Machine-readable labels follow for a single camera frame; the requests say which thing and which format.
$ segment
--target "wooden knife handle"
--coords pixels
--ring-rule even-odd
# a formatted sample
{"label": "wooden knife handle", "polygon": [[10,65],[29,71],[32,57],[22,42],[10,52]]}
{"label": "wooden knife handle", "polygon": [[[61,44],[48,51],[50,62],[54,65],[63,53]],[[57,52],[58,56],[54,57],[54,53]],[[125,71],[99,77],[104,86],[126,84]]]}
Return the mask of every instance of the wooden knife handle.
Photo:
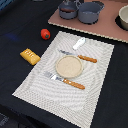
{"label": "wooden knife handle", "polygon": [[86,57],[86,56],[82,56],[82,55],[78,55],[78,57],[80,59],[87,60],[87,61],[90,61],[90,62],[93,62],[93,63],[97,62],[97,59],[93,59],[93,58],[90,58],[90,57]]}
{"label": "wooden knife handle", "polygon": [[72,85],[72,86],[74,86],[76,88],[79,88],[79,89],[85,89],[85,87],[83,85],[75,83],[75,82],[72,82],[72,81],[67,80],[67,79],[64,79],[63,82],[66,83],[66,84]]}

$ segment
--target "bowl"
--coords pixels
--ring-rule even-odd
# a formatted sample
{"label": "bowl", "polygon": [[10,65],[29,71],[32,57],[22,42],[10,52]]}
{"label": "bowl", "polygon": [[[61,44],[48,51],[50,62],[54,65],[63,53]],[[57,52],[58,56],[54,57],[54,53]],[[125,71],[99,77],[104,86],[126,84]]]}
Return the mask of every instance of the bowl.
{"label": "bowl", "polygon": [[128,5],[119,10],[119,17],[122,27],[128,30]]}
{"label": "bowl", "polygon": [[56,71],[63,78],[74,78],[83,71],[81,60],[73,55],[66,55],[56,62]]}

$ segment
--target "striped placemat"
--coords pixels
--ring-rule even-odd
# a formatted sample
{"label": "striped placemat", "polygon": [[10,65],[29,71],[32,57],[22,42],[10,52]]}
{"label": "striped placemat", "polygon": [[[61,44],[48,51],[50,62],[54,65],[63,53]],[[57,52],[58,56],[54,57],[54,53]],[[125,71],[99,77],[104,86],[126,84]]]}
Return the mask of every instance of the striped placemat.
{"label": "striped placemat", "polygon": [[[86,43],[74,51],[72,47],[80,38],[60,31],[13,95],[81,128],[89,128],[114,46],[86,38]],[[64,56],[58,49],[97,59],[97,63],[82,60],[82,74],[70,79],[83,84],[85,90],[44,76],[45,71],[58,75],[55,63]]]}

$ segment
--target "red object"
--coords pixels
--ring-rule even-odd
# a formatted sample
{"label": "red object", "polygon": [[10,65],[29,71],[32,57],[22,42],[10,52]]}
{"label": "red object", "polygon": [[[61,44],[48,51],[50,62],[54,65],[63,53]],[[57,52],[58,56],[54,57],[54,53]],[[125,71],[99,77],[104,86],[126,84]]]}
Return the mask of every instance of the red object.
{"label": "red object", "polygon": [[50,38],[50,32],[47,29],[42,29],[41,30],[41,37],[44,40],[48,40]]}

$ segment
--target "yellow sponge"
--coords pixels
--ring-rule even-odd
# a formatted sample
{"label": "yellow sponge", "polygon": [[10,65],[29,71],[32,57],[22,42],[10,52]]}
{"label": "yellow sponge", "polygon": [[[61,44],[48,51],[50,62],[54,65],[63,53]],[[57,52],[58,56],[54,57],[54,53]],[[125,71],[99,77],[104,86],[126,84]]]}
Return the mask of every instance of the yellow sponge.
{"label": "yellow sponge", "polygon": [[20,53],[20,55],[27,60],[31,65],[35,65],[38,61],[40,61],[40,57],[32,52],[30,49],[26,49]]}

